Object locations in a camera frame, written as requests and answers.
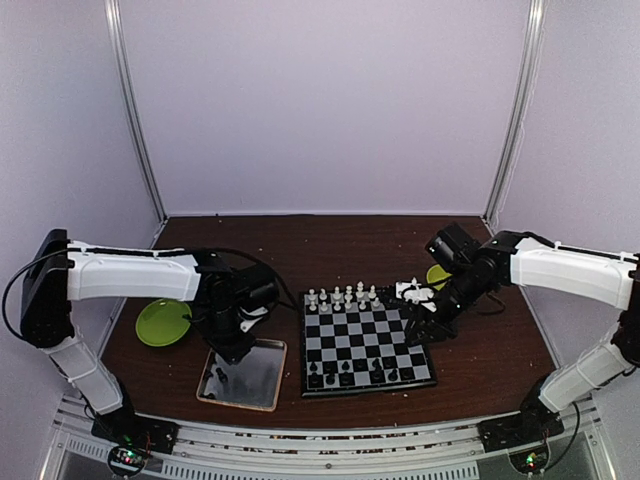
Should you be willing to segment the black and grey chessboard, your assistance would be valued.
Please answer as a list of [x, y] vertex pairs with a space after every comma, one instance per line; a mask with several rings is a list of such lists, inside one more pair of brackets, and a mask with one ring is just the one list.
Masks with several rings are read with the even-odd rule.
[[[372, 302], [378, 298], [378, 308]], [[435, 368], [430, 352], [423, 345], [409, 346], [405, 343], [404, 327], [407, 322], [406, 308], [409, 304], [395, 296], [395, 286], [361, 287], [326, 290], [310, 289], [299, 295], [304, 308], [301, 330], [301, 394], [306, 398], [337, 397], [372, 392], [432, 387], [437, 384]], [[385, 373], [385, 381], [371, 382], [372, 361], [378, 358]], [[347, 361], [349, 370], [341, 371]], [[354, 362], [366, 365], [362, 371], [354, 370]], [[312, 372], [312, 362], [318, 370]], [[333, 371], [325, 373], [323, 364], [331, 362]], [[400, 370], [411, 368], [414, 378], [402, 380]], [[396, 369], [398, 379], [389, 380], [390, 372]], [[322, 377], [319, 388], [309, 389], [307, 377], [317, 374]], [[335, 376], [331, 386], [325, 383], [327, 374]], [[350, 385], [341, 386], [341, 374], [350, 376]]]

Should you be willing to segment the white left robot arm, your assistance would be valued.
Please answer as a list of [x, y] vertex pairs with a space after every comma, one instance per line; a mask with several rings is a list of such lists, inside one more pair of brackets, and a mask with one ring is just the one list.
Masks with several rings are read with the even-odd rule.
[[20, 325], [10, 333], [44, 352], [85, 398], [97, 423], [123, 444], [144, 433], [124, 384], [98, 359], [71, 320], [73, 303], [95, 298], [171, 299], [188, 304], [187, 322], [228, 363], [254, 347], [250, 330], [293, 297], [267, 263], [236, 268], [226, 248], [136, 250], [90, 245], [50, 231], [34, 259], [8, 281], [22, 284]]

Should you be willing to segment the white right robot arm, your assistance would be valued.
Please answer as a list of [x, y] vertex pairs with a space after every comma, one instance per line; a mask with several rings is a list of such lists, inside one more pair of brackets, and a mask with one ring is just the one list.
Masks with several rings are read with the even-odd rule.
[[598, 343], [530, 390], [509, 429], [519, 440], [535, 440], [575, 400], [638, 368], [638, 256], [571, 247], [528, 231], [504, 230], [481, 243], [457, 223], [441, 229], [426, 249], [449, 276], [441, 289], [417, 281], [396, 285], [396, 299], [410, 309], [405, 339], [411, 346], [455, 338], [457, 317], [501, 287], [546, 288], [620, 312]]

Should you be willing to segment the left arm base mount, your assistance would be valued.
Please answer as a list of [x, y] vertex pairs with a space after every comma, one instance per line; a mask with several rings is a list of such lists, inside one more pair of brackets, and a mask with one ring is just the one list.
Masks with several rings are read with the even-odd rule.
[[91, 429], [94, 437], [113, 443], [107, 454], [107, 466], [121, 478], [140, 474], [154, 453], [171, 454], [179, 426], [170, 421], [136, 417], [132, 430], [117, 433], [102, 418], [95, 418]]

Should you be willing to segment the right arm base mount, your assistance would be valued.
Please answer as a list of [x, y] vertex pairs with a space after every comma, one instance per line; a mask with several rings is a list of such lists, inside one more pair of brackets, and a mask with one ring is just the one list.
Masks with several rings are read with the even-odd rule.
[[486, 453], [505, 451], [514, 470], [529, 476], [551, 464], [549, 440], [564, 432], [559, 419], [540, 424], [525, 420], [522, 414], [485, 420], [477, 428]]

